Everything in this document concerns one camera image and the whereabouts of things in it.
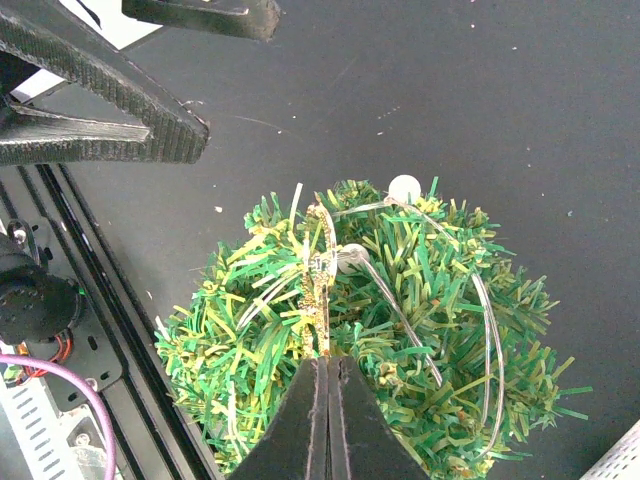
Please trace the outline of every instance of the black bracket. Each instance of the black bracket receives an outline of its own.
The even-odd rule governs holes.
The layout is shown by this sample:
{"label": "black bracket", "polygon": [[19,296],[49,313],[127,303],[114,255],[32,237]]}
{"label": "black bracket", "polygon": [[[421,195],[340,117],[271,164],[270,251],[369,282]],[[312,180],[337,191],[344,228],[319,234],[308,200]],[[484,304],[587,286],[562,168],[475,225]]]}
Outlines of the black bracket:
{"label": "black bracket", "polygon": [[122,13],[160,25],[269,40],[281,9],[274,0],[122,0]]}
{"label": "black bracket", "polygon": [[304,360],[262,440],[229,480],[429,480],[352,357]]}
{"label": "black bracket", "polygon": [[0,105],[0,165],[193,163],[209,139],[203,120],[57,0],[0,0],[0,48],[78,83],[142,123],[88,120],[7,102]]}

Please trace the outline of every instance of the green artificial grass wreath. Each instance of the green artificial grass wreath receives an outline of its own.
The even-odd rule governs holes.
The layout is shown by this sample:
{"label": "green artificial grass wreath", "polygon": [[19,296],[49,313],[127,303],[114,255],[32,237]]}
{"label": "green artificial grass wreath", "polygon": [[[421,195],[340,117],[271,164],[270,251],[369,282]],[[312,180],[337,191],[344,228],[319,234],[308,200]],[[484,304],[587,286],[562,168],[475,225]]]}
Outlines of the green artificial grass wreath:
{"label": "green artificial grass wreath", "polygon": [[[331,353],[357,359],[389,426],[433,479],[484,478],[495,459],[522,458],[511,448],[531,429],[555,426],[562,414],[586,418],[557,403],[590,389],[559,390],[558,376],[573,358],[557,365],[556,351],[536,339],[554,305],[544,278],[532,282],[523,269],[513,271],[510,252],[492,240],[498,225],[479,208],[469,213],[464,203],[443,203],[435,185],[415,206],[449,235],[398,206],[334,220],[338,245],[367,249],[424,347],[410,342],[378,285],[356,268],[338,272],[331,289]],[[383,195],[367,182],[347,181],[317,199],[335,213],[380,202]],[[176,405],[202,424],[225,473],[260,440],[303,357],[298,302],[305,228],[315,232],[311,250],[325,251],[320,222],[283,212],[275,194],[245,221],[251,240],[236,248],[219,245],[191,308],[176,307],[156,344]],[[504,418],[483,458],[477,457],[496,416],[497,362],[494,349],[492,408],[483,426],[485,324],[472,273],[489,292],[505,359]],[[254,305],[257,314],[237,331]],[[442,373],[441,388],[425,368],[424,353]]]}

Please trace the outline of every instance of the bolt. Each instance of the bolt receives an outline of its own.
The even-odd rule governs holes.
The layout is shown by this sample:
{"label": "bolt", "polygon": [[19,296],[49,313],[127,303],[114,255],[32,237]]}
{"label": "bolt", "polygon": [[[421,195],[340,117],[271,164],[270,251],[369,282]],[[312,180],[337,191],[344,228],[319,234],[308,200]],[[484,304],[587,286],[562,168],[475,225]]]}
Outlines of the bolt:
{"label": "bolt", "polygon": [[98,391],[98,382],[95,378],[87,378],[85,379],[85,382],[87,382],[96,392]]}
{"label": "bolt", "polygon": [[76,445],[79,447],[89,445],[90,442],[91,442],[91,437],[89,437],[89,435],[86,433],[81,433],[76,437]]}

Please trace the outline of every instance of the dark gray surface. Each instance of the dark gray surface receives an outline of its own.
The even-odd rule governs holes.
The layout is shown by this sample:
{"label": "dark gray surface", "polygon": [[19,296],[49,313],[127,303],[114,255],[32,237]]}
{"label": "dark gray surface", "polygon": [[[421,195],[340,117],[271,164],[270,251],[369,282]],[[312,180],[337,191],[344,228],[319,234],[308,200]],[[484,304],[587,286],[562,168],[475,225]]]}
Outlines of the dark gray surface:
{"label": "dark gray surface", "polygon": [[[139,295],[162,316],[187,305],[262,194],[439,175],[549,275],[562,303],[544,340],[577,357],[562,384],[596,389],[564,402],[589,422],[535,432],[535,456],[489,478],[579,478],[640,418],[640,4],[281,3],[270,44],[167,30],[130,53],[211,121],[197,165],[72,168]],[[76,87],[46,101],[99,103]]]}

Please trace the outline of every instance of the screw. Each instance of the screw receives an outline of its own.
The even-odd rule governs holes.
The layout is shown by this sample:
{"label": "screw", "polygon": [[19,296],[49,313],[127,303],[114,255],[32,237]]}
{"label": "screw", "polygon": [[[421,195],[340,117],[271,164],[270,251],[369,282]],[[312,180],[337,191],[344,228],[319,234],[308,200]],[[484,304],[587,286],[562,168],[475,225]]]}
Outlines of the screw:
{"label": "screw", "polygon": [[98,382],[95,378],[87,378],[85,379],[85,382],[87,382],[96,392],[98,391]]}
{"label": "screw", "polygon": [[22,245],[27,241],[27,232],[25,232],[22,228],[18,228],[17,230],[13,231],[13,239],[18,245]]}
{"label": "screw", "polygon": [[86,433],[81,433],[76,437],[76,445],[79,447],[89,445],[91,442],[91,437],[89,437]]}

